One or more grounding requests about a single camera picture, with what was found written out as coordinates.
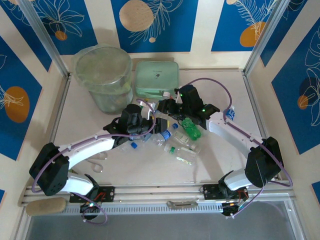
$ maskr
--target purple cable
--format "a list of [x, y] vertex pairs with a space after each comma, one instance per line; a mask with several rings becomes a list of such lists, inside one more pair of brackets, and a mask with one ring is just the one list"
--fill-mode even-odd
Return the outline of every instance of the purple cable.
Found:
[[[139, 135], [134, 135], [134, 137], [138, 138], [138, 137], [142, 137], [144, 135], [147, 135], [148, 133], [150, 133], [155, 125], [156, 125], [156, 114], [155, 114], [155, 111], [154, 109], [151, 107], [151, 105], [149, 103], [147, 103], [145, 100], [142, 100], [140, 98], [137, 98], [136, 101], [140, 101], [140, 102], [144, 102], [152, 111], [152, 115], [153, 115], [153, 123], [152, 123], [152, 126], [150, 127], [150, 129], [145, 132], [145, 133], [142, 133], [142, 134], [139, 134]], [[87, 144], [89, 142], [93, 142], [93, 141], [96, 141], [98, 139], [101, 139], [101, 138], [111, 138], [111, 137], [132, 137], [132, 135], [128, 135], [128, 134], [103, 134], [103, 135], [99, 135], [97, 137], [92, 137], [92, 138], [89, 138], [89, 139], [86, 139], [86, 140], [83, 140], [81, 142], [78, 142], [74, 145], [71, 145], [71, 149], [74, 149], [74, 148], [77, 148], [77, 147], [80, 147], [84, 144]], [[41, 177], [41, 175], [44, 173], [44, 171], [46, 170], [46, 168], [54, 161], [57, 159], [57, 157], [59, 157], [60, 155], [70, 151], [71, 149], [69, 148], [66, 148], [62, 151], [60, 151], [59, 153], [57, 153], [53, 158], [51, 158], [44, 166], [43, 168], [41, 168], [41, 170], [39, 171], [39, 173], [37, 174], [37, 176], [35, 177], [34, 179], [34, 182], [32, 184], [32, 187], [31, 187], [31, 190], [34, 194], [36, 193], [40, 193], [42, 192], [42, 190], [36, 190], [36, 185], [37, 185], [37, 182], [39, 180], [39, 178]], [[97, 203], [95, 203], [94, 201], [90, 200], [89, 198], [87, 198], [86, 196], [83, 196], [79, 193], [76, 193], [76, 192], [73, 192], [73, 194], [79, 196], [80, 198], [94, 204], [104, 215], [105, 215], [105, 221], [102, 222], [102, 223], [96, 223], [96, 222], [91, 222], [91, 221], [86, 221], [87, 223], [90, 223], [90, 224], [95, 224], [95, 225], [102, 225], [102, 224], [105, 224], [107, 222], [107, 213], [102, 209], [102, 207], [100, 207]]]
[[[244, 136], [246, 136], [248, 139], [251, 138], [251, 136], [249, 134], [247, 134], [245, 131], [241, 130], [240, 128], [238, 128], [237, 126], [233, 125], [232, 123], [230, 123], [229, 121], [227, 121], [227, 111], [229, 110], [229, 108], [231, 107], [232, 105], [232, 97], [231, 97], [231, 94], [229, 92], [229, 90], [226, 88], [226, 86], [224, 86], [221, 82], [215, 80], [215, 79], [212, 79], [212, 78], [208, 78], [208, 77], [200, 77], [200, 78], [197, 78], [189, 83], [187, 83], [186, 85], [190, 85], [190, 84], [193, 84], [194, 82], [197, 82], [197, 81], [200, 81], [200, 80], [209, 80], [209, 81], [212, 81], [212, 82], [215, 82], [217, 84], [219, 84], [225, 91], [226, 93], [228, 94], [229, 96], [229, 105], [228, 107], [223, 111], [223, 119], [225, 121], [226, 124], [228, 124], [230, 127], [232, 127], [233, 129], [237, 130], [238, 132], [240, 132], [241, 134], [243, 134]], [[278, 181], [270, 181], [270, 183], [273, 183], [273, 184], [278, 184], [278, 185], [282, 185], [282, 186], [285, 186], [285, 187], [292, 187], [293, 186], [293, 181], [289, 175], [289, 173], [287, 172], [287, 170], [284, 168], [284, 166], [282, 166], [282, 164], [279, 162], [279, 160], [272, 154], [272, 152], [270, 152], [264, 145], [262, 145], [260, 142], [258, 142], [256, 139], [253, 139], [253, 142], [255, 144], [257, 144], [259, 147], [261, 147], [273, 160], [274, 162], [278, 165], [278, 167], [284, 172], [284, 174], [286, 175], [286, 177], [288, 178], [288, 181], [289, 181], [289, 184], [285, 184], [285, 183], [282, 183], [282, 182], [278, 182]], [[231, 216], [232, 218], [234, 218], [236, 215], [238, 215], [239, 213], [241, 213], [247, 206], [249, 206], [253, 201], [254, 199], [256, 199], [264, 190], [264, 186], [261, 188], [261, 190], [248, 202], [248, 204], [246, 204], [243, 208], [241, 208], [237, 213], [235, 213], [233, 216]]]

